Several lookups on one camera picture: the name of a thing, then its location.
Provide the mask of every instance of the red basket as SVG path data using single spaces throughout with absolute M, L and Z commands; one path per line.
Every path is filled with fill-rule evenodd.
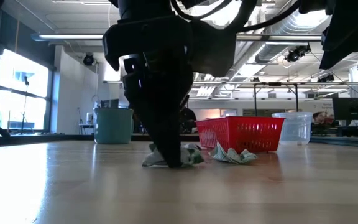
M 226 152 L 271 152 L 277 150 L 284 118 L 229 116 L 196 123 L 203 147 L 213 149 L 219 142 Z

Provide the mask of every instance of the cable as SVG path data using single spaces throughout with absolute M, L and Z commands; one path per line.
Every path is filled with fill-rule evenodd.
M 179 5 L 177 0 L 171 0 L 171 5 L 174 8 L 174 10 L 178 13 L 179 16 L 181 16 L 184 19 L 188 19 L 188 20 L 201 20 L 204 19 L 205 17 L 208 17 L 212 14 L 214 14 L 215 12 L 218 12 L 219 10 L 223 9 L 224 7 L 226 7 L 227 5 L 230 4 L 232 0 L 224 0 L 220 5 L 216 6 L 214 9 L 212 9 L 211 11 L 207 12 L 206 14 L 200 15 L 200 16 L 191 16 L 189 14 L 184 13 Z
M 179 16 L 181 16 L 184 19 L 188 19 L 188 20 L 200 20 L 200 19 L 204 19 L 205 17 L 208 17 L 212 14 L 214 14 L 215 12 L 218 12 L 219 10 L 223 9 L 224 7 L 226 7 L 229 3 L 231 2 L 231 0 L 224 0 L 220 5 L 218 5 L 217 7 L 215 7 L 214 9 L 212 9 L 211 11 L 207 12 L 204 15 L 201 16 L 191 16 L 189 14 L 184 13 L 180 8 L 179 5 L 177 3 L 176 0 L 171 0 L 171 4 L 172 7 L 174 8 L 174 10 L 178 13 Z M 300 2 L 299 0 L 296 1 L 291 7 L 289 7 L 286 11 L 282 12 L 281 14 L 273 17 L 272 19 L 269 19 L 265 22 L 261 22 L 260 24 L 255 24 L 252 26 L 247 26 L 247 27 L 242 27 L 241 30 L 238 30 L 237 32 L 248 32 L 251 30 L 258 30 L 258 29 L 262 29 L 271 25 L 274 25 L 280 21 L 282 21 L 283 19 L 287 18 L 288 16 L 290 16 L 292 13 L 294 13 L 298 8 L 299 8 Z
M 17 53 L 17 42 L 19 41 L 19 28 L 20 28 L 20 10 L 21 7 L 17 9 L 17 25 L 16 25 L 16 38 L 15 38 L 15 53 Z
M 281 14 L 265 21 L 265 22 L 261 22 L 260 24 L 255 24 L 252 26 L 247 26 L 247 27 L 243 27 L 240 32 L 248 32 L 251 30 L 257 30 L 257 29 L 261 29 L 261 28 L 265 28 L 271 25 L 274 25 L 280 21 L 282 21 L 283 19 L 287 18 L 288 16 L 290 16 L 292 13 L 294 13 L 298 8 L 299 8 L 300 2 L 296 1 L 291 7 L 289 7 L 286 11 L 282 12 Z
M 287 61 L 287 65 L 284 65 L 284 61 L 285 61 L 285 59 L 283 58 L 282 64 L 283 64 L 283 67 L 284 67 L 284 68 L 289 68 L 289 67 L 292 67 L 292 66 L 295 65 L 294 63 L 291 64 L 291 62 L 289 62 L 289 61 Z
M 66 41 L 66 40 L 65 40 L 65 43 L 68 44 L 68 46 L 71 48 L 71 50 L 73 51 L 73 53 L 74 53 L 78 58 L 82 58 L 82 56 L 81 56 L 80 54 L 78 54 L 78 53 L 74 50 L 73 46 L 71 46 L 71 43 L 70 43 L 69 41 Z
M 111 11 L 111 5 L 109 6 L 108 18 L 107 18 L 107 20 L 108 20 L 108 24 L 109 24 L 109 27 L 108 27 L 108 28 L 110 28 L 110 27 L 111 27 L 111 21 L 110 21 L 110 11 Z

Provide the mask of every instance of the white wall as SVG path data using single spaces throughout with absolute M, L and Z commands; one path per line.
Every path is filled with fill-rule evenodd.
M 191 100 L 190 109 L 235 109 L 238 115 L 242 115 L 243 109 L 253 109 L 252 100 Z M 295 100 L 257 100 L 258 109 L 295 109 Z M 333 114 L 331 100 L 299 101 L 299 109 L 304 112 L 327 111 Z
M 51 131 L 78 134 L 80 116 L 86 122 L 86 113 L 93 111 L 98 75 L 56 47 L 52 96 Z
M 221 110 L 220 109 L 193 109 L 194 114 L 196 115 L 197 120 L 201 121 L 207 118 L 220 118 Z
M 98 67 L 99 85 L 98 96 L 100 100 L 118 99 L 120 94 L 120 84 L 103 83 L 104 80 L 119 81 L 119 72 L 114 71 L 107 63 L 101 63 Z

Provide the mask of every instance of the tripod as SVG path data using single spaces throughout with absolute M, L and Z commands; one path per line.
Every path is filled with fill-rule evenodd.
M 27 92 L 29 90 L 29 81 L 27 79 L 27 76 L 24 77 L 24 84 L 26 86 L 25 88 L 25 97 L 24 97 L 24 110 L 23 110 L 23 119 L 22 119 L 22 129 L 20 131 L 20 134 L 23 134 L 23 129 L 24 129 L 24 120 L 25 120 L 25 104 L 27 103 Z

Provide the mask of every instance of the cloth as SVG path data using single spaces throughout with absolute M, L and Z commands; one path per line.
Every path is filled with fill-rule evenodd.
M 155 144 L 150 144 L 149 149 L 152 151 L 144 159 L 142 166 L 160 165 L 165 166 L 166 163 L 163 160 L 161 154 L 158 152 Z M 192 166 L 204 162 L 201 155 L 201 148 L 196 144 L 184 144 L 180 147 L 180 160 L 185 166 Z
M 227 150 L 227 153 L 224 151 L 222 146 L 217 143 L 213 151 L 209 152 L 209 155 L 216 159 L 217 161 L 230 162 L 233 164 L 248 164 L 251 161 L 256 160 L 258 157 L 250 153 L 247 149 L 244 149 L 239 155 L 234 149 Z

